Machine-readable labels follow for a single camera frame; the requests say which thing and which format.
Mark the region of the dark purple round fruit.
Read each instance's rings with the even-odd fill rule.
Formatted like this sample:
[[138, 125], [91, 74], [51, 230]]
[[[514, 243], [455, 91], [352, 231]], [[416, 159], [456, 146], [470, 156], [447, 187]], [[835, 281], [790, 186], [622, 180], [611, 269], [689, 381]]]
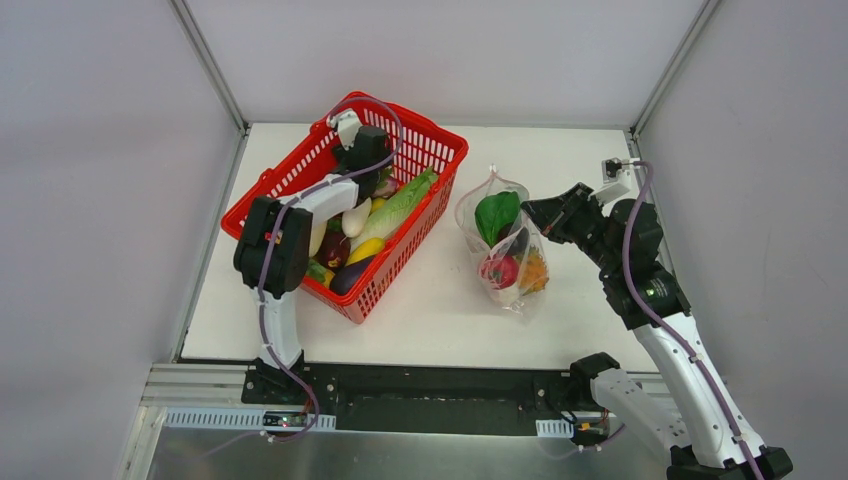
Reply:
[[498, 241], [503, 241], [513, 233], [516, 233], [516, 236], [511, 240], [506, 252], [510, 256], [521, 256], [525, 253], [529, 241], [529, 231], [526, 227], [514, 228], [505, 225], [498, 232]]

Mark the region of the green leafy bok choy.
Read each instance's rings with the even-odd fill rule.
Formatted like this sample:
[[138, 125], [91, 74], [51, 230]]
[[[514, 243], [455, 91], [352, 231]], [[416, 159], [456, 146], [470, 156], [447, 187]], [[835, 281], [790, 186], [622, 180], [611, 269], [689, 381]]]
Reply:
[[520, 197], [515, 191], [501, 191], [484, 197], [475, 207], [478, 233], [488, 247], [494, 247], [512, 232], [520, 213]]

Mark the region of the clear zip top bag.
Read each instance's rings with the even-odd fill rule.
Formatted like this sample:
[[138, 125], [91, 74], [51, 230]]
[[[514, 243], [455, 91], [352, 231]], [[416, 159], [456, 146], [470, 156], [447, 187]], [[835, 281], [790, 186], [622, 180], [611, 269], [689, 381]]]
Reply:
[[521, 256], [514, 257], [520, 265], [520, 273], [518, 282], [503, 290], [493, 290], [483, 284], [479, 269], [482, 261], [487, 257], [497, 258], [508, 255], [506, 250], [511, 240], [516, 236], [516, 233], [508, 236], [503, 241], [497, 243], [494, 247], [488, 247], [481, 239], [474, 220], [474, 210], [477, 204], [486, 196], [499, 193], [501, 191], [515, 191], [519, 194], [521, 203], [529, 199], [528, 189], [513, 180], [503, 177], [496, 166], [489, 167], [489, 173], [485, 180], [472, 188], [468, 193], [462, 196], [457, 206], [454, 209], [454, 220], [460, 229], [466, 249], [468, 251], [469, 260], [471, 262], [474, 278], [478, 283], [482, 292], [486, 294], [489, 300], [497, 307], [508, 311], [514, 315], [524, 316], [526, 318], [536, 314], [540, 309], [541, 304], [545, 299], [545, 290], [530, 295], [522, 295], [519, 289], [519, 280], [523, 270], [522, 257], [531, 249], [537, 248], [544, 255], [547, 263], [549, 281], [550, 269], [542, 246], [542, 238], [540, 232], [533, 225], [528, 216], [521, 210], [519, 217], [514, 223], [514, 228], [526, 227], [529, 231], [529, 241], [525, 253]]

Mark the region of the red plastic shopping basket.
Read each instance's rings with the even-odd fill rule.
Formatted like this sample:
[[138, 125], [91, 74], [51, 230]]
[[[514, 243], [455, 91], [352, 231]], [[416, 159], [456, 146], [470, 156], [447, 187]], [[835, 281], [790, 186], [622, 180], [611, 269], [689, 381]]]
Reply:
[[[377, 102], [365, 92], [353, 91], [339, 106], [343, 110], [353, 109], [366, 125], [386, 129], [394, 145], [399, 138], [403, 139], [393, 161], [393, 177], [400, 184], [408, 183], [427, 169], [433, 170], [438, 178], [347, 295], [339, 296], [309, 277], [301, 284], [303, 292], [356, 324], [364, 322], [446, 210], [458, 167], [469, 149], [464, 138], [425, 116], [395, 103], [379, 106]], [[256, 197], [296, 193], [321, 180], [336, 165], [331, 150], [339, 144], [326, 118], [314, 122], [306, 137], [276, 167], [266, 169], [228, 209], [220, 221], [222, 230], [238, 239]]]

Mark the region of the yellow mango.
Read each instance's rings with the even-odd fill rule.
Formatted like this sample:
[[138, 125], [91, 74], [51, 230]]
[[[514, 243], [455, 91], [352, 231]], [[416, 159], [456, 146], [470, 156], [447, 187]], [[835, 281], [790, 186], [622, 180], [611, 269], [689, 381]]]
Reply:
[[385, 248], [385, 240], [380, 237], [370, 238], [353, 249], [347, 259], [347, 266], [363, 261], [379, 254]]

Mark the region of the toy pineapple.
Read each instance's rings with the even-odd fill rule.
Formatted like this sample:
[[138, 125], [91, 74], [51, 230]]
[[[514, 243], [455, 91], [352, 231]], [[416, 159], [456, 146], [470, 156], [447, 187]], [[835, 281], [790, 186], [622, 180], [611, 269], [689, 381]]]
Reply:
[[522, 295], [543, 291], [549, 281], [548, 267], [544, 255], [537, 248], [531, 248], [523, 257], [523, 270], [519, 280]]

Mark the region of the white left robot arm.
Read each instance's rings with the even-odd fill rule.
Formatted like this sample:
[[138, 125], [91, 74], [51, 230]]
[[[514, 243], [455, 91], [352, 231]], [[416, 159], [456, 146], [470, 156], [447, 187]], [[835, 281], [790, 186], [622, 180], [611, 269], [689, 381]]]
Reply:
[[380, 171], [397, 154], [389, 133], [361, 126], [335, 147], [337, 166], [321, 180], [281, 199], [259, 196], [248, 210], [233, 257], [257, 304], [260, 358], [276, 367], [266, 389], [281, 404], [297, 402], [305, 378], [292, 367], [301, 358], [295, 291], [309, 266], [313, 225], [350, 210], [368, 197]]

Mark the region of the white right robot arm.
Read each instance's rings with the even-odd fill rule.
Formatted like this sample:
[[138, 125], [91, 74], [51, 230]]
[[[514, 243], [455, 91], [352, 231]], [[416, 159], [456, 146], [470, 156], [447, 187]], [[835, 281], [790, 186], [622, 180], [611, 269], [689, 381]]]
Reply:
[[571, 365], [569, 400], [614, 413], [665, 463], [669, 479], [783, 479], [794, 465], [769, 446], [721, 382], [676, 278], [658, 260], [663, 230], [643, 193], [604, 214], [595, 192], [567, 192], [522, 203], [542, 236], [574, 244], [599, 268], [606, 299], [658, 368], [678, 413], [638, 391], [609, 354]]

